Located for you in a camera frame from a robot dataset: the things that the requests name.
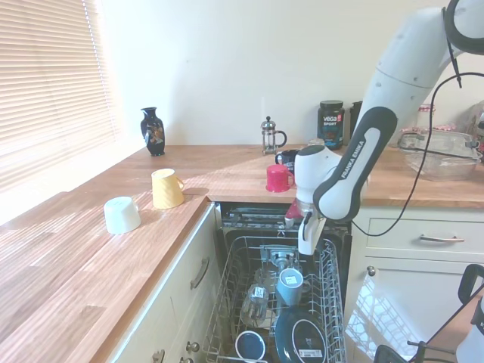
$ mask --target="white mug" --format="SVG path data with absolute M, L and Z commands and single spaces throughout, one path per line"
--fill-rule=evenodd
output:
M 141 224 L 138 206 L 130 197 L 118 197 L 104 204 L 106 229 L 111 234 L 122 234 L 136 229 Z
M 303 294 L 303 275 L 295 268 L 285 268 L 279 275 L 276 295 L 288 306 L 295 306 Z

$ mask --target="french press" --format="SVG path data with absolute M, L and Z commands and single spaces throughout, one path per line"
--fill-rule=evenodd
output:
M 262 128 L 262 153 L 276 154 L 278 152 L 278 147 L 283 147 L 287 142 L 287 135 L 284 131 L 275 130 L 275 122 L 271 120 L 270 116 L 265 118 L 265 121 L 260 126 Z M 282 144 L 277 145 L 275 143 L 275 134 L 282 134 L 284 136 L 284 141 Z

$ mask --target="wooden countertop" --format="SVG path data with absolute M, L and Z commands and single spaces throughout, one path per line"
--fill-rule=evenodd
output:
M 77 189 L 60 193 L 0 227 L 0 360 L 104 361 L 176 254 L 207 201 L 291 203 L 292 189 L 265 190 L 260 146 L 140 150 Z M 170 210 L 151 203 L 151 173 L 173 168 L 186 201 Z M 401 206 L 414 180 L 398 151 L 371 175 L 364 205 Z M 141 227 L 113 236 L 103 205 L 134 197 Z M 419 181 L 411 206 L 484 207 L 484 167 L 469 181 Z

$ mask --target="vase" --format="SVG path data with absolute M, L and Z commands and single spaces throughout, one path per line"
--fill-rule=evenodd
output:
M 141 133 L 146 143 L 146 148 L 152 157 L 158 157 L 165 153 L 165 129 L 163 122 L 155 113 L 156 107 L 142 108 L 144 119 L 141 121 Z

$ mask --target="black cable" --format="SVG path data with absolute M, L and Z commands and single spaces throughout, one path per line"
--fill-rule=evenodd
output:
M 407 201 L 403 205 L 403 208 L 402 208 L 402 211 L 400 212 L 400 215 L 397 217 L 397 219 L 394 221 L 394 223 L 391 226 L 388 227 L 388 229 L 386 231 L 384 231 L 382 233 L 378 233 L 378 234 L 367 233 L 367 232 L 363 231 L 356 223 L 352 222 L 352 224 L 357 229 L 359 229 L 361 233 L 366 234 L 369 237 L 380 237 L 380 236 L 383 236 L 384 234 L 387 234 L 388 232 L 390 232 L 393 229 L 393 227 L 395 227 L 396 224 L 402 218 L 403 213 L 405 212 L 405 210 L 407 209 L 408 204 L 410 203 L 410 199 L 411 199 L 412 195 L 414 195 L 414 191 L 415 191 L 415 188 L 417 187 L 418 179 L 420 178 L 420 173 L 422 172 L 422 169 L 424 168 L 425 158 L 427 157 L 427 151 L 428 151 L 429 145 L 430 145 L 430 138 L 432 137 L 432 127 L 433 127 L 433 124 L 432 124 L 433 112 L 432 112 L 432 110 L 433 110 L 433 105 L 434 105 L 435 100 L 436 100 L 437 92 L 441 89 L 441 87 L 444 84 L 446 84 L 447 82 L 450 82 L 453 79 L 456 79 L 456 78 L 458 78 L 460 76 L 478 76 L 478 77 L 484 77 L 484 73 L 466 72 L 466 73 L 456 74 L 456 75 L 454 75 L 452 77 L 447 78 L 445 81 L 443 81 L 442 83 L 440 83 L 437 86 L 436 90 L 433 93 L 432 101 L 430 102 L 429 137 L 427 139 L 427 143 L 425 144 L 425 150 L 423 151 L 422 163 L 420 164 L 420 168 L 418 168 L 418 172 L 417 172 L 417 176 L 415 177 L 414 185 L 411 188 L 411 191 L 410 191 L 410 194 L 408 195 Z

